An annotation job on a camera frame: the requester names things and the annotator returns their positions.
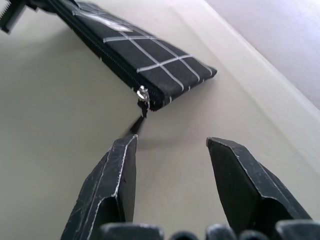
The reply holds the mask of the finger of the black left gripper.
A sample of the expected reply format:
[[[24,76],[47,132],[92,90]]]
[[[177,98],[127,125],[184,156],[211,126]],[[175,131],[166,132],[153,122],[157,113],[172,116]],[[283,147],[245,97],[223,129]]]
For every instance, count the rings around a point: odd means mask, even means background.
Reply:
[[[4,9],[0,11],[0,30],[9,34],[26,7],[33,10],[38,8],[31,0],[7,0]]]

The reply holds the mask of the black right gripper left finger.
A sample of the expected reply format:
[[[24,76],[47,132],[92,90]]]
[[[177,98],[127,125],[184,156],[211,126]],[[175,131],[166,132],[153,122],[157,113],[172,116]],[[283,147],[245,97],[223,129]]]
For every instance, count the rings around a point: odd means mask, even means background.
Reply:
[[[84,180],[60,240],[98,240],[102,225],[133,221],[137,145],[136,134],[113,142]]]

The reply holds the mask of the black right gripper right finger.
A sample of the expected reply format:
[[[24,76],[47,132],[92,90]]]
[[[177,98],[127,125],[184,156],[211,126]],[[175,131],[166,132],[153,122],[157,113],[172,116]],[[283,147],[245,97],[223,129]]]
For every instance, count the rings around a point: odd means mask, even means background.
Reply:
[[[206,140],[216,187],[229,225],[239,234],[271,235],[282,220],[311,216],[282,181],[243,145],[217,137]]]

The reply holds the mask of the black checkered pencil pouch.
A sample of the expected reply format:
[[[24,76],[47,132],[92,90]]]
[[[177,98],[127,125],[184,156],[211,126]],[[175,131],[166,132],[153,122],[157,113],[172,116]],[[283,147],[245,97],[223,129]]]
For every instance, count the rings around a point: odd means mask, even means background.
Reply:
[[[138,97],[137,134],[149,111],[157,111],[217,74],[193,55],[91,2],[46,0],[76,35]]]

